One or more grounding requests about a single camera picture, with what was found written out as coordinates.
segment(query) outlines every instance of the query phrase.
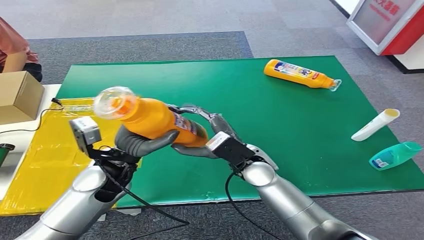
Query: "black cable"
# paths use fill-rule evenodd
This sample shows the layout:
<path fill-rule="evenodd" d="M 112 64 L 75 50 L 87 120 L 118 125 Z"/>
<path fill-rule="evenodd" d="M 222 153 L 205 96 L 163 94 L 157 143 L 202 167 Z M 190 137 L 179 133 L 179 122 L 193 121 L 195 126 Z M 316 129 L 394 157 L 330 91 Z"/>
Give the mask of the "black cable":
<path fill-rule="evenodd" d="M 153 235 L 153 234 L 165 232 L 165 231 L 168 231 L 168 230 L 171 230 L 171 229 L 176 229 L 176 228 L 180 228 L 180 227 L 184 227 L 184 226 L 187 226 L 187 224 L 183 223 L 183 224 L 172 226 L 172 227 L 168 227 L 168 228 L 165 228 L 165 229 L 162 229 L 162 230 L 152 231 L 152 232 L 149 232 L 149 233 L 146 233 L 146 234 L 143 234 L 143 235 L 135 236 L 135 237 L 130 238 L 128 240 L 141 239 L 141 238 L 144 238 L 144 237 L 149 236 L 149 235 Z"/>
<path fill-rule="evenodd" d="M 40 114 L 40 121 L 38 122 L 38 126 L 37 126 L 37 128 L 36 128 L 36 129 L 34 129 L 34 130 L 28 130 L 28 129 L 7 130 L 7 131 L 2 131 L 2 132 L 0 132 L 0 134 L 11 133 L 11 132 L 17 132 L 17 131 L 25 131 L 25 132 L 35 132 L 35 131 L 37 131 L 37 130 L 38 130 L 38 129 L 40 129 L 40 127 L 41 127 L 41 123 L 42 123 L 42 120 L 43 120 L 43 113 L 44 113 L 45 111 L 48 111 L 48 110 L 60 111 L 60 110 L 63 110 L 63 109 L 64 109 L 64 106 L 62 106 L 62 104 L 60 103 L 60 101 L 58 101 L 57 99 L 56 99 L 56 100 L 54 100 L 54 99 L 55 99 L 55 98 L 53 98 L 51 101 L 52 101 L 52 102 L 54 102 L 54 103 L 56 103 L 57 105 L 61 106 L 61 108 L 46 108 L 46 109 L 42 110 L 42 111 L 41 111 L 41 114 Z"/>
<path fill-rule="evenodd" d="M 233 171 L 228 178 L 226 179 L 225 182 L 225 193 L 226 196 L 228 197 L 229 203 L 234 207 L 234 209 L 243 217 L 245 218 L 247 221 L 249 221 L 251 224 L 255 225 L 256 227 L 258 227 L 259 229 L 261 229 L 262 231 L 264 231 L 265 233 L 273 236 L 274 238 L 278 239 L 278 240 L 282 240 L 281 238 L 279 238 L 278 236 L 272 234 L 271 232 L 267 231 L 265 228 L 259 226 L 258 224 L 256 224 L 255 222 L 253 222 L 250 218 L 248 218 L 240 209 L 239 207 L 237 207 L 236 203 L 233 201 L 233 198 L 230 195 L 230 191 L 228 190 L 228 186 L 230 184 L 231 179 L 233 178 L 233 176 L 236 174 L 235 171 Z"/>
<path fill-rule="evenodd" d="M 115 178 L 113 176 L 111 176 L 111 174 L 105 169 L 105 167 L 100 163 L 100 161 L 98 159 L 94 159 L 94 161 L 96 162 L 96 164 L 100 167 L 100 169 L 104 172 L 104 174 L 106 175 L 106 177 L 108 179 L 110 179 L 115 185 L 117 185 L 122 191 L 124 191 L 125 193 L 127 193 L 128 195 L 130 195 L 131 197 L 133 197 L 135 200 L 139 201 L 140 203 L 144 204 L 146 207 L 152 209 L 153 211 L 164 215 L 165 217 L 168 217 L 174 221 L 180 222 L 182 224 L 177 225 L 177 226 L 173 226 L 173 227 L 169 227 L 169 228 L 165 228 L 162 230 L 158 230 L 158 231 L 153 231 L 153 232 L 149 232 L 149 233 L 145 233 L 143 235 L 139 235 L 139 236 L 135 236 L 129 240 L 136 240 L 136 239 L 140 239 L 149 235 L 153 235 L 156 233 L 160 233 L 160 232 L 164 232 L 164 231 L 168 231 L 171 229 L 176 229 L 176 228 L 180 228 L 180 227 L 184 227 L 184 226 L 188 226 L 190 224 L 190 222 L 180 219 L 178 217 L 172 216 L 164 211 L 162 211 L 161 209 L 159 209 L 157 206 L 152 205 L 148 202 L 146 202 L 145 200 L 141 199 L 140 197 L 138 197 L 137 195 L 135 195 L 133 192 L 131 192 L 130 190 L 128 190 L 125 186 L 123 186 L 121 183 L 119 183 L 118 181 L 115 180 Z"/>

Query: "clear bottle cap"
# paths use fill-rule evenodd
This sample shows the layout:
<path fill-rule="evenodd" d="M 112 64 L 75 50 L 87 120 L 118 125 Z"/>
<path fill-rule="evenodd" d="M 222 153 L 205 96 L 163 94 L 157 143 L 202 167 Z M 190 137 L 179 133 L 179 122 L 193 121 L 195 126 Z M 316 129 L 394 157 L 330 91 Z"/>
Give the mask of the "clear bottle cap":
<path fill-rule="evenodd" d="M 340 84 L 342 84 L 341 79 L 334 79 L 332 86 L 329 88 L 330 91 L 336 91 L 339 88 Z"/>
<path fill-rule="evenodd" d="M 118 119 L 134 109 L 136 100 L 136 95 L 128 87 L 109 87 L 94 99 L 94 113 L 104 119 Z"/>

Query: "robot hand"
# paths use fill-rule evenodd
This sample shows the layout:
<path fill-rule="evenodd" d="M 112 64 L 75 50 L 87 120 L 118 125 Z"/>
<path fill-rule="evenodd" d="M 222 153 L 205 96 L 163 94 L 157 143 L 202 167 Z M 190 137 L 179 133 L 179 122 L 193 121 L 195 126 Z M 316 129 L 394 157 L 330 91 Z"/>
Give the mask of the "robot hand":
<path fill-rule="evenodd" d="M 179 133 L 177 130 L 170 130 L 161 137 L 149 139 L 133 133 L 124 125 L 121 125 L 115 137 L 115 145 L 125 153 L 136 158 L 141 158 L 172 144 L 177 139 Z"/>
<path fill-rule="evenodd" d="M 197 114 L 209 121 L 210 126 L 215 134 L 219 132 L 224 132 L 239 142 L 242 142 L 237 136 L 236 132 L 230 126 L 230 124 L 222 117 L 219 113 L 209 113 L 205 109 L 195 106 L 195 105 L 185 105 L 178 107 L 176 105 L 168 104 L 168 108 L 178 114 L 190 113 Z M 194 156 L 194 157 L 204 157 L 210 159 L 219 158 L 216 156 L 208 147 L 187 147 L 181 144 L 172 144 L 171 147 L 182 155 Z"/>

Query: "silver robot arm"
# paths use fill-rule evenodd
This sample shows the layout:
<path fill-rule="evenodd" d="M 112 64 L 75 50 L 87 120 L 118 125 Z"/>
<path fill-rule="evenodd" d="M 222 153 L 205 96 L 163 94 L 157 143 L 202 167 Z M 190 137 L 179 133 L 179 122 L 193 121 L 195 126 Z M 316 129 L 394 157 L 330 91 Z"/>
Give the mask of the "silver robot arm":
<path fill-rule="evenodd" d="M 266 162 L 252 162 L 242 176 L 298 240 L 376 240 L 329 214 Z"/>
<path fill-rule="evenodd" d="M 66 192 L 43 213 L 40 220 L 16 240 L 76 240 L 125 195 L 112 200 L 98 200 L 96 193 L 107 177 L 97 165 L 84 169 Z"/>
<path fill-rule="evenodd" d="M 140 160 L 138 154 L 146 155 L 162 145 L 172 143 L 174 139 L 161 138 L 146 143 L 141 136 L 121 128 L 115 139 L 123 146 L 142 149 L 134 155 L 118 149 L 107 148 L 98 150 L 93 144 L 102 140 L 98 125 L 90 117 L 80 117 L 69 121 L 73 130 L 78 148 L 89 158 L 91 164 L 74 179 L 71 186 L 60 198 L 43 213 L 40 220 L 24 232 L 17 240 L 76 240 L 87 232 L 91 226 L 111 209 L 111 207 L 125 195 L 123 187 L 112 182 L 104 171 L 115 179 L 121 186 L 129 188 L 133 173 L 137 169 L 136 163 Z"/>
<path fill-rule="evenodd" d="M 259 147 L 242 144 L 223 131 L 206 146 L 233 169 L 241 170 L 238 175 L 256 188 L 263 203 L 298 240 L 377 240 L 338 220 L 279 176 L 278 166 Z"/>

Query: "green plastic bottle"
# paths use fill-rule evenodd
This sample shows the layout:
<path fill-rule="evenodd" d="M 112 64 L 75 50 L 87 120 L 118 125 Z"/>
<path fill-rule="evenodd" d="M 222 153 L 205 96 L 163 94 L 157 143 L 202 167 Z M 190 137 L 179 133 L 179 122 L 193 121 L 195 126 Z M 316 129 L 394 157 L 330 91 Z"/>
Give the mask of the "green plastic bottle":
<path fill-rule="evenodd" d="M 380 151 L 369 160 L 369 164 L 378 171 L 391 169 L 408 161 L 422 149 L 418 143 L 406 141 Z"/>
<path fill-rule="evenodd" d="M 15 149 L 15 145 L 2 143 L 0 144 L 0 167 L 3 164 L 3 161 L 6 159 L 9 151 L 13 151 Z"/>

